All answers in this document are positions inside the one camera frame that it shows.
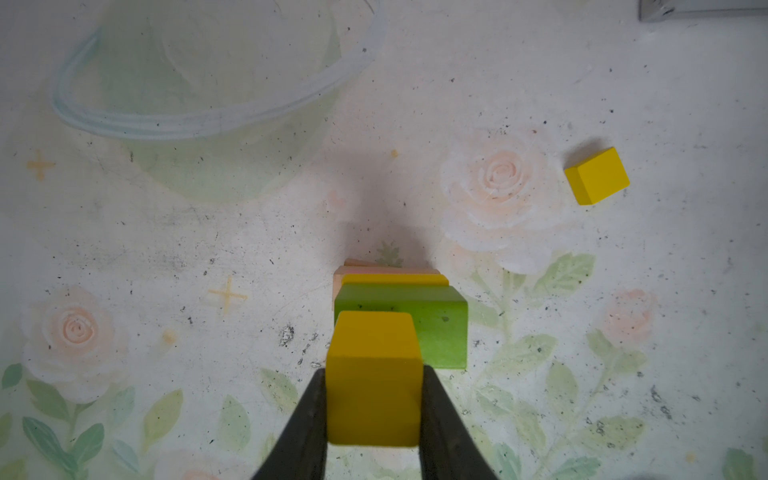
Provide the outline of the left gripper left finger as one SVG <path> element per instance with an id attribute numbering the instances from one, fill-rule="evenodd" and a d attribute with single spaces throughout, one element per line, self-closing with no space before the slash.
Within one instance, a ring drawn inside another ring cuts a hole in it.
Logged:
<path id="1" fill-rule="evenodd" d="M 325 370 L 318 369 L 252 480 L 323 480 L 328 450 Z"/>

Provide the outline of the small yellow cube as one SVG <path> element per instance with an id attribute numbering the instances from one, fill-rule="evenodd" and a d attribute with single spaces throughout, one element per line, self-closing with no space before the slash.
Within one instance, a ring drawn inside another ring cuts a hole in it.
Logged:
<path id="1" fill-rule="evenodd" d="M 579 205 L 595 205 L 630 185 L 618 151 L 609 148 L 564 170 Z"/>

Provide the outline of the yellow rectangular block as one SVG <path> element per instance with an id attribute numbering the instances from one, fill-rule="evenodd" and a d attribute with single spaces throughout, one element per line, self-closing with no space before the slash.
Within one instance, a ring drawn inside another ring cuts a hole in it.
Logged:
<path id="1" fill-rule="evenodd" d="M 346 274 L 341 285 L 426 285 L 449 286 L 449 280 L 441 274 Z"/>

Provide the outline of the green rectangular block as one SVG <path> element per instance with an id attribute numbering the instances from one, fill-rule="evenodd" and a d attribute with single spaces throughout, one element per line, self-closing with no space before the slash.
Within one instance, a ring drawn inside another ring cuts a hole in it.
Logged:
<path id="1" fill-rule="evenodd" d="M 334 300 L 334 315 L 343 311 L 408 313 L 426 364 L 435 369 L 467 368 L 469 308 L 451 286 L 346 284 Z"/>

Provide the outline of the pink rectangular block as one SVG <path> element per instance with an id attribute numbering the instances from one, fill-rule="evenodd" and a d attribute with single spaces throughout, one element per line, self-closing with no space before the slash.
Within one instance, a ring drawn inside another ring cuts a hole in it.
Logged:
<path id="1" fill-rule="evenodd" d="M 346 274 L 441 274 L 438 270 L 430 268 L 396 268 L 389 266 L 377 266 L 377 267 L 349 267 L 341 266 L 333 274 L 333 290 L 332 299 L 335 299 L 339 294 L 343 285 L 341 285 L 342 277 Z"/>

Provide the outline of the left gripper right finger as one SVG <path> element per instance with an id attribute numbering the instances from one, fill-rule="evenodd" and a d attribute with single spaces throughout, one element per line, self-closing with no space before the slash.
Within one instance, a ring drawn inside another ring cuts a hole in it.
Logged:
<path id="1" fill-rule="evenodd" d="M 418 450 L 425 480 L 498 479 L 429 365 L 423 373 Z"/>

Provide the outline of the natural wood block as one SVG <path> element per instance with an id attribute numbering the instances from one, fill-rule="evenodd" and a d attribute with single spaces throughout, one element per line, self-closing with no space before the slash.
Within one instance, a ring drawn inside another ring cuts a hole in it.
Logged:
<path id="1" fill-rule="evenodd" d="M 352 258 L 346 259 L 343 265 L 349 266 L 349 267 L 377 267 L 378 266 L 376 262 L 352 259 Z"/>

